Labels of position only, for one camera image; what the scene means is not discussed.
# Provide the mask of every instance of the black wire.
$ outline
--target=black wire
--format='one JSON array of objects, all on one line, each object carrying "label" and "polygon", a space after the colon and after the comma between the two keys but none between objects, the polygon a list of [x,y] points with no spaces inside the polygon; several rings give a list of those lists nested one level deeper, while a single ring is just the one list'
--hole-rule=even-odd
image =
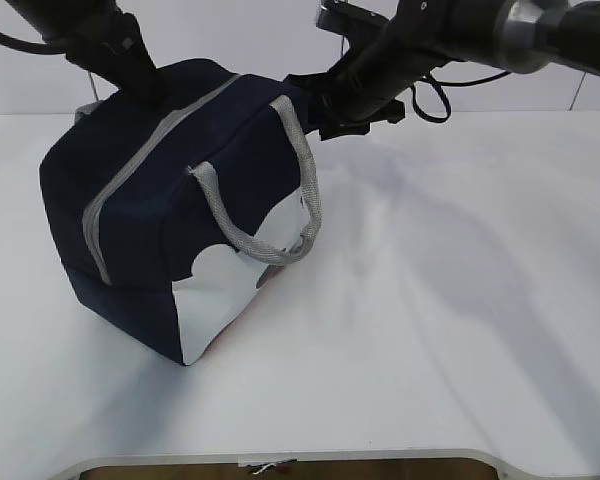
[{"label": "black wire", "polygon": [[35,55],[61,55],[67,53],[66,44],[47,45],[45,43],[25,42],[24,40],[18,40],[17,38],[5,35],[2,32],[0,32],[0,45]]},{"label": "black wire", "polygon": [[429,74],[423,77],[420,81],[423,83],[427,83],[433,87],[435,92],[438,94],[440,101],[442,101],[442,104],[444,105],[446,115],[444,117],[434,117],[433,115],[429,115],[427,112],[425,112],[422,109],[422,107],[420,107],[420,105],[418,104],[418,94],[415,84],[410,87],[413,96],[411,100],[413,105],[413,111],[416,113],[416,115],[418,115],[423,120],[426,120],[427,122],[446,123],[451,118],[452,109],[451,101],[449,100],[449,97],[447,97],[447,94],[445,93],[443,87],[474,87],[476,85],[483,85],[485,83],[495,82],[496,80],[500,80],[501,78],[507,77],[509,75],[511,75],[511,72],[502,72],[497,75],[493,75],[492,77],[481,78],[480,80],[473,80],[471,82],[440,82],[436,80],[433,77],[433,75]]},{"label": "black wire", "polygon": [[435,78],[433,78],[433,75],[431,75],[431,74],[427,75],[426,77],[424,77],[424,79],[422,81],[424,83],[428,83],[429,85],[431,85],[433,87],[433,89],[435,90],[435,92],[438,94],[438,97],[440,98],[442,105],[444,105],[445,116],[444,117],[436,117],[433,115],[429,115],[427,112],[425,112],[422,109],[422,107],[418,103],[418,90],[415,85],[411,85],[411,87],[410,87],[411,94],[412,94],[411,105],[413,106],[413,111],[420,118],[422,118],[423,120],[426,120],[427,122],[430,122],[430,123],[446,123],[446,122],[448,122],[449,119],[451,118],[451,110],[452,110],[451,109],[451,100],[449,100],[449,97],[444,92],[444,89],[442,88],[440,83]]},{"label": "black wire", "polygon": [[438,85],[441,87],[475,87],[477,85],[484,85],[485,83],[495,82],[496,80],[500,80],[504,77],[508,77],[511,75],[511,72],[501,72],[497,75],[493,75],[492,77],[481,78],[480,80],[473,80],[471,82],[440,82],[438,81]]}]

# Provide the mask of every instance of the gray handle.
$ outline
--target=gray handle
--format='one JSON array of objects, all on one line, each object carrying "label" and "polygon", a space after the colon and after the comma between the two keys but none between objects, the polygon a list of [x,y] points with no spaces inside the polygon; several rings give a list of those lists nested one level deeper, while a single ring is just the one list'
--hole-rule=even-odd
[{"label": "gray handle", "polygon": [[320,206],[320,191],[316,175],[316,165],[304,134],[293,102],[287,96],[281,96],[271,103],[278,113],[289,141],[296,151],[300,165],[300,190],[302,198],[309,210],[309,223],[300,233],[299,245],[289,252],[280,250],[262,240],[240,230],[229,217],[220,195],[218,175],[209,162],[203,162],[191,174],[196,177],[204,193],[211,213],[222,233],[238,250],[251,258],[268,265],[286,266],[296,263],[306,257],[318,236],[322,226],[322,209]]}]

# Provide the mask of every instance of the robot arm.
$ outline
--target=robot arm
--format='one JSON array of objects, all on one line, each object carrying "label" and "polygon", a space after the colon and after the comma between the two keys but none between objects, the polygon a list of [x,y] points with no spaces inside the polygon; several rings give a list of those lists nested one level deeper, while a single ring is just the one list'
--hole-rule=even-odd
[{"label": "robot arm", "polygon": [[389,21],[323,0],[318,26],[351,45],[317,87],[325,115],[343,127],[391,121],[393,99],[451,61],[513,73],[555,62],[600,76],[600,1],[401,0]]},{"label": "robot arm", "polygon": [[[0,43],[67,59],[147,104],[167,95],[135,17],[115,0],[6,0],[46,44],[0,33]],[[322,0],[318,26],[344,35],[349,52],[328,72],[290,76],[312,98],[323,138],[364,134],[369,125],[404,118],[395,98],[452,61],[514,73],[550,62],[600,76],[600,1],[400,0],[388,20],[342,0]]]}]

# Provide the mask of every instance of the navy blue bag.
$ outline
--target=navy blue bag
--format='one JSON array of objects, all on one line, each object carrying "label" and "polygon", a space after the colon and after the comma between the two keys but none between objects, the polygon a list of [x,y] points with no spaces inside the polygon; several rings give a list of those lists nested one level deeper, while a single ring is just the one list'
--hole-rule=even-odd
[{"label": "navy blue bag", "polygon": [[194,363],[321,226],[307,98],[210,60],[161,69],[159,109],[118,92],[41,169],[51,232],[81,303]]}]

